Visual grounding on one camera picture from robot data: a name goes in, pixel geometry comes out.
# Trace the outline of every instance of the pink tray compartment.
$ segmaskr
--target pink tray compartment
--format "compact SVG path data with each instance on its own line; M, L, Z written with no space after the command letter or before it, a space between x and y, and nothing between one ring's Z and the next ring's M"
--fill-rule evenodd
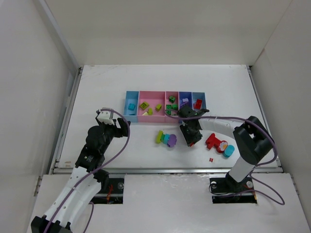
M140 91L139 100L138 100L138 122L154 122L154 123L163 123L165 122L164 116L164 103L165 103L165 91ZM145 110L140 108L140 105L143 102L149 103L149 107ZM156 106L162 104L162 108L159 112L156 111ZM152 108L152 116L142 116L149 108Z

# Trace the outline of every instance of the small red piece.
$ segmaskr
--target small red piece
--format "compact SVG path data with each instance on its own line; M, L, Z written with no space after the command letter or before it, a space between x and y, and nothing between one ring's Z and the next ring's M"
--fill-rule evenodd
M202 100L197 99L197 100L196 100L196 103L193 105L193 108L195 108L195 109L201 109L201 106L202 106Z

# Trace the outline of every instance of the blue block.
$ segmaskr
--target blue block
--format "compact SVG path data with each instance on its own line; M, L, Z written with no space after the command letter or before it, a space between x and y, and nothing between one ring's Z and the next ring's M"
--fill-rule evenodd
M169 139L170 139L170 135L169 135L169 134L166 134L166 135L164 136L163 143L164 143L164 144L167 144L168 141L169 141Z
M233 154L233 152L234 152L234 146L229 145L229 146L227 146L227 148L223 152L223 155L224 155L224 157L229 158Z
M128 105L128 110L134 111L134 109L135 109L135 105L133 103L130 103Z

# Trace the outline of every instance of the magenta block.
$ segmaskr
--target magenta block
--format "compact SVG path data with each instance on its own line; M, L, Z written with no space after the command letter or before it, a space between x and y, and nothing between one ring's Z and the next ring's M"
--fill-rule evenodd
M174 146L176 145L176 142L177 142L177 137L176 137L176 135L175 135L175 134L171 134L171 135L170 135L170 139L169 139L167 145L168 145L169 147L174 147Z

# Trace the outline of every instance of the red toy block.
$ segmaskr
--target red toy block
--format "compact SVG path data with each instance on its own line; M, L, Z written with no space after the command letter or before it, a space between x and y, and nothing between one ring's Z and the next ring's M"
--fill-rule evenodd
M221 141L218 147L216 148L218 153L223 153L228 146L227 141Z
M223 153L228 146L227 141L221 141L216 138L216 135L212 133L205 142L207 144L207 148L210 150L212 147L216 147L218 153Z
M193 105L193 108L195 108L195 109L201 109L201 106L202 106L202 100L197 99L197 100L196 100L196 103Z
M210 149L212 149L213 146L219 147L221 141L218 138L216 138L216 135L214 133L212 133L208 137L208 139L206 140L205 143L207 145L207 148L210 150Z

